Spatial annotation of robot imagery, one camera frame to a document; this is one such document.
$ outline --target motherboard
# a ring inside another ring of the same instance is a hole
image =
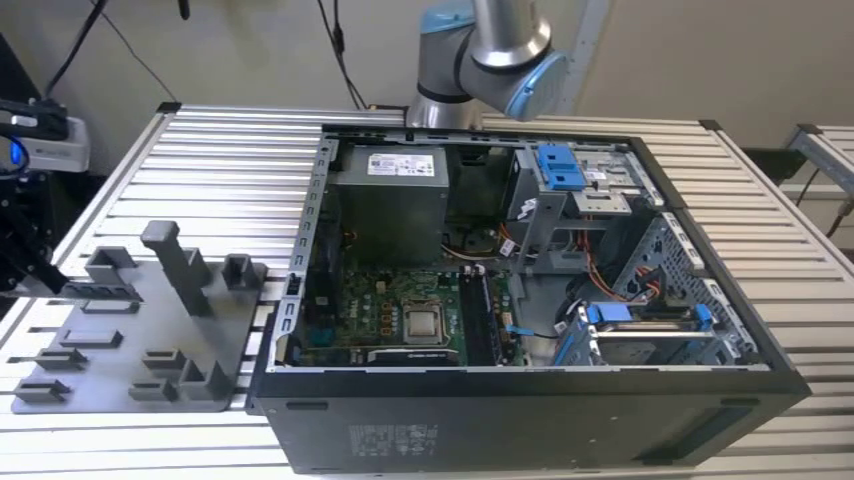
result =
[[[480,350],[491,348],[492,340],[499,345],[495,363],[521,362],[516,339],[505,331],[505,325],[512,324],[505,276],[488,277],[488,293],[480,286],[476,290],[463,287],[460,296],[463,277],[457,272],[346,270],[337,321],[330,326],[309,326],[300,364],[400,365],[413,356],[423,364],[429,356],[435,365],[464,366],[469,364],[468,350],[477,356]],[[467,299],[465,290],[473,290],[479,298]],[[464,324],[465,312],[472,309],[465,302],[476,303],[475,310],[488,302],[485,323],[493,325],[495,339],[488,333],[480,338],[471,325]]]

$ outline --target label sticker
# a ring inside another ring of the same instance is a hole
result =
[[[595,168],[584,170],[584,174],[587,175],[587,178],[591,180],[605,180],[608,178],[608,176]]]
[[[368,175],[433,177],[432,155],[375,153],[368,157]]]
[[[516,244],[512,240],[504,240],[504,243],[501,244],[501,248],[499,250],[500,254],[508,257],[515,246]]]

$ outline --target blue plastic latch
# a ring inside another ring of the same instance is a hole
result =
[[[697,303],[693,306],[693,312],[696,313],[696,320],[699,323],[697,329],[700,332],[704,332],[711,328],[712,324],[711,310],[708,310],[708,307],[703,303]]]
[[[569,147],[540,145],[536,150],[536,162],[545,178],[545,186],[551,190],[583,190],[587,180],[577,168],[577,161]]]
[[[599,323],[599,320],[601,320],[601,318],[599,318],[599,309],[596,308],[596,306],[591,306],[587,307],[587,321],[589,322],[591,325],[595,325],[596,323]]]
[[[631,312],[624,303],[597,303],[599,315],[603,322],[631,322]]]

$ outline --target metal rack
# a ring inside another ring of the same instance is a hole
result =
[[[292,471],[262,417],[242,411],[260,327],[280,298],[320,125],[400,124],[397,112],[184,106],[145,127],[54,253],[82,275],[98,245],[149,255],[137,236],[152,219],[176,220],[181,243],[208,259],[248,253],[269,266],[232,411],[214,414],[9,413],[28,360],[53,337],[65,305],[20,300],[0,322],[0,472],[81,472],[78,478],[176,475],[288,478]],[[740,288],[788,351],[814,396],[696,469],[697,478],[842,479],[854,474],[854,266],[719,130],[697,122],[551,117],[484,129],[643,138]],[[596,478],[595,472],[524,472],[525,478]],[[521,472],[492,477],[519,477]],[[609,472],[691,478],[689,471]],[[464,474],[449,474],[460,478]]]
[[[800,124],[787,148],[803,153],[848,196],[854,195],[854,127]]]

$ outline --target gray plastic peg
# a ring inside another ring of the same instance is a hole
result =
[[[178,231],[177,223],[153,220],[148,222],[140,240],[157,255],[162,273],[181,299],[186,313],[193,316],[205,316],[212,313],[212,310],[201,287],[209,280],[210,272],[198,250],[181,249],[177,243]]]

